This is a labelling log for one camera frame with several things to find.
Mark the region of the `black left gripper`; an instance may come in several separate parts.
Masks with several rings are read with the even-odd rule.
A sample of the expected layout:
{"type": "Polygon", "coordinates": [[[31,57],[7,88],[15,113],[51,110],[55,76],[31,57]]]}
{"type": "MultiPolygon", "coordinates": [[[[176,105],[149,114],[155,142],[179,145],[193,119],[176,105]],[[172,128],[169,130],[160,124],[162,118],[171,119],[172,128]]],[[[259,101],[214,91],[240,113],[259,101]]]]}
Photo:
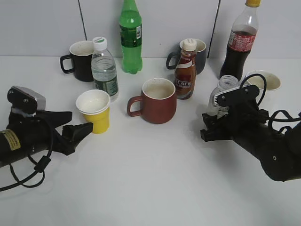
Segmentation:
{"type": "Polygon", "coordinates": [[[72,112],[39,111],[36,116],[23,117],[10,113],[8,128],[12,130],[20,142],[20,147],[11,153],[27,155],[33,148],[37,152],[43,150],[70,155],[75,147],[93,131],[93,123],[66,125],[60,135],[56,128],[72,120],[72,112]]]}

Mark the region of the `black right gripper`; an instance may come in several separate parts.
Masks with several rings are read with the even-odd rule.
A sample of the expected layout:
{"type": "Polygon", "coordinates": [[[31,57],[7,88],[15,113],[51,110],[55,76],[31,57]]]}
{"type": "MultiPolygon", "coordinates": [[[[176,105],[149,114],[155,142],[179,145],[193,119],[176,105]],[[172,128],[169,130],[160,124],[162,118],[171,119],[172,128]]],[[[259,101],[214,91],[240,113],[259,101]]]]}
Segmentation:
{"type": "Polygon", "coordinates": [[[234,136],[248,124],[265,123],[269,112],[259,109],[254,100],[230,106],[228,114],[217,118],[217,115],[202,114],[206,129],[200,131],[201,138],[205,141],[234,140],[234,136]]]}

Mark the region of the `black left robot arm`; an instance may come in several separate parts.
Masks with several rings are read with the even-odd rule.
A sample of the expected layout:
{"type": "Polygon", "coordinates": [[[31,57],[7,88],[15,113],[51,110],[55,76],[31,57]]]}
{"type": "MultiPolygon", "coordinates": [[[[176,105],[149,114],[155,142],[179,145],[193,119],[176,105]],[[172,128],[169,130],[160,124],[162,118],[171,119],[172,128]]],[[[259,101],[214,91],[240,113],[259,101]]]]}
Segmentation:
{"type": "Polygon", "coordinates": [[[8,126],[0,132],[0,163],[14,163],[44,150],[70,155],[93,131],[93,123],[68,125],[72,112],[37,111],[24,117],[11,112],[8,126]]]}

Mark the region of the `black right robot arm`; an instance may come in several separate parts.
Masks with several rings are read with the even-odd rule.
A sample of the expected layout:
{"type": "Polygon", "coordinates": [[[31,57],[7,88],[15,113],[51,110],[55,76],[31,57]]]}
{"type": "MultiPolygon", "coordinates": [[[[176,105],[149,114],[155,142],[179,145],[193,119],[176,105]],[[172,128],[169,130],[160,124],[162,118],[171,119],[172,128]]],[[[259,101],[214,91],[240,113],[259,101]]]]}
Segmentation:
{"type": "Polygon", "coordinates": [[[200,134],[205,142],[232,140],[261,163],[270,179],[300,179],[300,117],[293,118],[286,110],[269,115],[255,100],[249,100],[230,106],[221,118],[206,113],[202,118],[206,129],[200,134]]]}

